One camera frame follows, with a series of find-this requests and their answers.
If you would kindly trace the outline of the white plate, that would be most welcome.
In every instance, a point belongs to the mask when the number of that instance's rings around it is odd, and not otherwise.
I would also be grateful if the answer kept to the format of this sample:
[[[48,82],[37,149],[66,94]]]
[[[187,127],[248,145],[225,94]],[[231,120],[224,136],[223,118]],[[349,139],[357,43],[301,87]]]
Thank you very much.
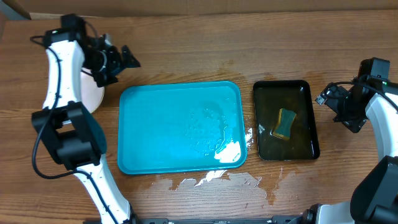
[[[100,107],[104,98],[104,87],[98,87],[94,78],[81,72],[81,97],[86,109],[93,113]]]

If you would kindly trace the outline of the green yellow sponge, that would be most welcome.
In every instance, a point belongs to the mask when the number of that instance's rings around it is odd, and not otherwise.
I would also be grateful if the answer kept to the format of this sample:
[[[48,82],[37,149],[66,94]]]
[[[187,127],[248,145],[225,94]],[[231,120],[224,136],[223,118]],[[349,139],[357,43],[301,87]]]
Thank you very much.
[[[278,121],[272,131],[274,137],[288,141],[291,135],[291,127],[295,120],[296,113],[285,108],[279,110]]]

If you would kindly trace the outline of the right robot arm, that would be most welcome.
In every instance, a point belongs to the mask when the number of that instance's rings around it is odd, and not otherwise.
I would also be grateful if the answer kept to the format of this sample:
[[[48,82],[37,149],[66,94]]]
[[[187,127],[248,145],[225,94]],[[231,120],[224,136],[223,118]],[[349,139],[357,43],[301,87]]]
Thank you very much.
[[[397,84],[389,70],[388,60],[365,59],[351,81],[331,82],[316,97],[352,133],[365,123],[372,126],[377,164],[349,201],[314,204],[291,223],[397,224]]]

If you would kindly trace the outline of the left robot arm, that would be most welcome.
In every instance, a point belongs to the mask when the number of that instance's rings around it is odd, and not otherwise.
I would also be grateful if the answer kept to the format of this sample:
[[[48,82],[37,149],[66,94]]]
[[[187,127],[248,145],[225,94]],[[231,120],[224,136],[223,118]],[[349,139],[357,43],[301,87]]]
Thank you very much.
[[[91,86],[102,90],[118,82],[126,68],[139,68],[139,61],[128,46],[120,49],[107,34],[90,37],[91,24],[76,14],[60,18],[61,26],[32,36],[30,41],[43,47],[49,60],[49,84],[40,111],[32,113],[37,133],[32,151],[32,167],[43,179],[36,156],[43,144],[50,157],[66,172],[59,179],[74,175],[89,193],[100,214],[100,223],[139,223],[129,201],[118,189],[106,161],[107,143],[103,129],[83,103],[81,76],[93,79]]]

